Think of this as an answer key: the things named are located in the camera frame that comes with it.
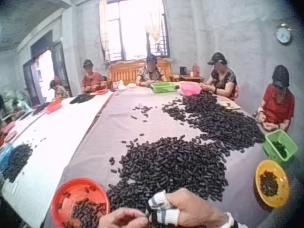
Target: wooden bench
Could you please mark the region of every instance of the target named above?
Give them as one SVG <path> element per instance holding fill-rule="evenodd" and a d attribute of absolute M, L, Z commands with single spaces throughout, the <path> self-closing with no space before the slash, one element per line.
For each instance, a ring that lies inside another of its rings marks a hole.
<path fill-rule="evenodd" d="M 143 59 L 130 63 L 119 62 L 113 64 L 110 66 L 110 82 L 123 80 L 125 86 L 129 83 L 135 83 L 139 69 L 145 65 L 146 61 Z M 172 77 L 170 63 L 167 60 L 158 58 L 157 66 L 163 71 L 167 80 L 170 81 L 170 77 Z"/>

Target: bottle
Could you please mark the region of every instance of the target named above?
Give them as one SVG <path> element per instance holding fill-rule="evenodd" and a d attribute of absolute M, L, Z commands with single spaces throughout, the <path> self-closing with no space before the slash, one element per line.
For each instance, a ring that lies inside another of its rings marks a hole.
<path fill-rule="evenodd" d="M 200 68 L 196 63 L 193 64 L 192 72 L 193 72 L 194 77 L 199 77 L 200 76 Z"/>

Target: window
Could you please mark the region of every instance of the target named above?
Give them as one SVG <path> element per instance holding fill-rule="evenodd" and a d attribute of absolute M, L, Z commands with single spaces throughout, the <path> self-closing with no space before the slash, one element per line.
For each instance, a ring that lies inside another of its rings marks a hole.
<path fill-rule="evenodd" d="M 116 0 L 108 4 L 108 36 L 111 62 L 146 58 L 147 54 L 169 57 L 168 32 L 161 6 L 160 43 L 146 33 L 144 0 Z"/>

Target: pile of black pieces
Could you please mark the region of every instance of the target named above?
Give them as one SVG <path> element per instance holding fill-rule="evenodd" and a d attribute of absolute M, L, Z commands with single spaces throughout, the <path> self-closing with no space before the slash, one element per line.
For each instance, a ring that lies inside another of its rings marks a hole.
<path fill-rule="evenodd" d="M 155 193 L 183 187 L 205 200 L 222 201 L 228 185 L 222 146 L 219 142 L 200 144 L 199 137 L 187 142 L 183 137 L 126 146 L 128 152 L 119 161 L 123 168 L 118 169 L 122 179 L 116 186 L 109 184 L 107 192 L 112 211 L 127 207 L 145 212 Z"/>
<path fill-rule="evenodd" d="M 272 144 L 275 146 L 275 148 L 280 153 L 280 155 L 282 156 L 282 158 L 286 158 L 287 157 L 287 153 L 285 151 L 285 146 L 284 145 L 282 145 L 280 142 L 272 142 Z"/>
<path fill-rule="evenodd" d="M 106 214 L 105 203 L 94 203 L 85 198 L 76 202 L 73 207 L 72 218 L 80 221 L 80 228 L 98 228 L 99 219 Z M 64 222 L 65 228 L 73 227 L 71 222 Z"/>
<path fill-rule="evenodd" d="M 20 120 L 24 120 L 25 118 L 27 118 L 31 114 L 32 114 L 32 112 L 28 112 L 28 113 L 24 114 L 23 116 L 21 116 Z"/>
<path fill-rule="evenodd" d="M 261 191 L 266 196 L 277 195 L 278 184 L 276 182 L 276 176 L 273 172 L 265 171 L 260 175 L 261 178 Z"/>
<path fill-rule="evenodd" d="M 44 104 L 42 105 L 39 105 L 35 111 L 33 112 L 33 115 L 37 115 L 39 114 L 41 111 L 43 111 L 48 105 L 50 104 L 50 102 L 45 102 Z"/>
<path fill-rule="evenodd" d="M 13 183 L 23 167 L 28 163 L 32 152 L 33 149 L 28 144 L 21 144 L 12 149 L 6 168 L 1 170 L 4 179 L 9 179 Z"/>
<path fill-rule="evenodd" d="M 203 140 L 223 142 L 228 150 L 244 152 L 244 148 L 265 141 L 254 118 L 227 110 L 209 93 L 183 96 L 182 100 L 176 99 L 164 105 L 162 110 L 175 120 L 188 122 L 190 127 L 206 133 Z"/>
<path fill-rule="evenodd" d="M 90 94 L 80 94 L 77 97 L 75 97 L 70 102 L 70 104 L 83 103 L 83 102 L 91 100 L 93 97 L 95 97 L 95 96 L 94 95 L 90 95 Z"/>

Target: ceiling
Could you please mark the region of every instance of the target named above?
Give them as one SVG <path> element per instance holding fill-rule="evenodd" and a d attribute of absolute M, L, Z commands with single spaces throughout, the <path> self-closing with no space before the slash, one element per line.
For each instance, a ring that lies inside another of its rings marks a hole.
<path fill-rule="evenodd" d="M 5 0 L 0 4 L 0 51 L 18 46 L 40 22 L 62 7 L 49 0 Z"/>

